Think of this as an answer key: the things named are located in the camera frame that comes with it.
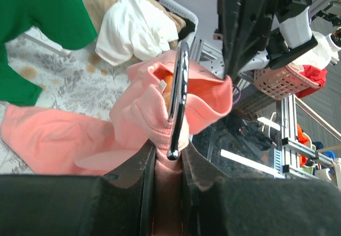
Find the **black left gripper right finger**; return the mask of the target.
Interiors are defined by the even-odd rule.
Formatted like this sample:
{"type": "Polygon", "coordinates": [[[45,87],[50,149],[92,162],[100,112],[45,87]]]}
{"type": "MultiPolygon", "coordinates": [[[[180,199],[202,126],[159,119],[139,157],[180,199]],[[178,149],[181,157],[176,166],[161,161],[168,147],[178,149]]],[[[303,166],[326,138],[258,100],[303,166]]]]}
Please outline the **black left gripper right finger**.
{"type": "Polygon", "coordinates": [[[184,235],[340,235],[340,191],[323,180],[229,177],[182,151],[184,235]]]}

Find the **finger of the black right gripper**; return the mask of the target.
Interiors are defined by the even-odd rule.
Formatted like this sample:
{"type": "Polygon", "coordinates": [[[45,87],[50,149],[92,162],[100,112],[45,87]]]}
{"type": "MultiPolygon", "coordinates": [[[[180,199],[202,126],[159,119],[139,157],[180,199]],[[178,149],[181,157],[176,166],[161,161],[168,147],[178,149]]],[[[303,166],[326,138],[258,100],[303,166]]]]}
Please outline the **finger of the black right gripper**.
{"type": "Polygon", "coordinates": [[[266,0],[217,0],[217,38],[222,40],[224,76],[235,79],[266,0]]]}

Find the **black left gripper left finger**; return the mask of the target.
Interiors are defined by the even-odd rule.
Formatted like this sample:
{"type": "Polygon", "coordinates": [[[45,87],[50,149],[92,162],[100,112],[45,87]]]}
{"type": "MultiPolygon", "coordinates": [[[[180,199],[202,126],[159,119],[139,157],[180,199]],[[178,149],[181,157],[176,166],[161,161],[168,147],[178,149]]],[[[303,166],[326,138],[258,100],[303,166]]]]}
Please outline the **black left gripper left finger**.
{"type": "Polygon", "coordinates": [[[1,235],[151,235],[156,148],[103,176],[1,176],[1,235]]]}

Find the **salmon pink t shirt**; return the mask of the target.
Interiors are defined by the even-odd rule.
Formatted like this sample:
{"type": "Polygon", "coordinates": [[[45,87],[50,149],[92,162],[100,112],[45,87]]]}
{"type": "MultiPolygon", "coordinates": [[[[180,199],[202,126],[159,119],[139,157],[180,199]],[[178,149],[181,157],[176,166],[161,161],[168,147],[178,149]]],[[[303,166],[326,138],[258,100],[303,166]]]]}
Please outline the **salmon pink t shirt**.
{"type": "Polygon", "coordinates": [[[108,121],[61,110],[8,106],[3,141],[38,174],[103,175],[128,160],[146,140],[157,147],[154,235],[182,233],[180,161],[166,153],[175,53],[166,52],[127,69],[129,87],[108,121]]]}

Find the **wooden hanger with green shirt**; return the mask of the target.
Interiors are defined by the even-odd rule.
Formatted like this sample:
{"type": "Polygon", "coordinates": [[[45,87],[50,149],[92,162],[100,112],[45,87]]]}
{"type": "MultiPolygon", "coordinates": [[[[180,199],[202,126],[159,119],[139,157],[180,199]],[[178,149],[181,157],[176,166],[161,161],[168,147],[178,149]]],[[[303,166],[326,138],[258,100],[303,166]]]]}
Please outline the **wooden hanger with green shirt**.
{"type": "Polygon", "coordinates": [[[172,91],[170,96],[168,122],[173,123],[170,147],[167,151],[168,160],[179,158],[178,142],[183,124],[188,93],[189,46],[186,41],[178,44],[173,73],[172,91]]]}

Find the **white garment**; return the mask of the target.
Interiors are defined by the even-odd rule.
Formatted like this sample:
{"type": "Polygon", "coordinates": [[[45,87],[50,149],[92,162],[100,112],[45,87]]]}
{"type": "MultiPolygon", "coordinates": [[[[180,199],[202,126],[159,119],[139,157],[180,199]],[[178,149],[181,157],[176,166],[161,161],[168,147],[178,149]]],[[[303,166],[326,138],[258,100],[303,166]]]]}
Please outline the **white garment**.
{"type": "Polygon", "coordinates": [[[104,15],[95,52],[112,66],[150,60],[177,46],[175,22],[147,0],[118,0],[104,15]]]}

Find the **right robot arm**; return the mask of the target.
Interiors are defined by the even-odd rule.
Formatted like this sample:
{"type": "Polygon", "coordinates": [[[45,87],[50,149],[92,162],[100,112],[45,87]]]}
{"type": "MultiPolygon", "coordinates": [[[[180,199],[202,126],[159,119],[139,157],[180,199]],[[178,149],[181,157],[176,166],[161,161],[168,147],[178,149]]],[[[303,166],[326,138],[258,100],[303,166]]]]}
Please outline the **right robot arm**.
{"type": "Polygon", "coordinates": [[[217,0],[214,38],[222,41],[223,77],[236,79],[241,72],[267,65],[274,8],[269,0],[217,0]]]}

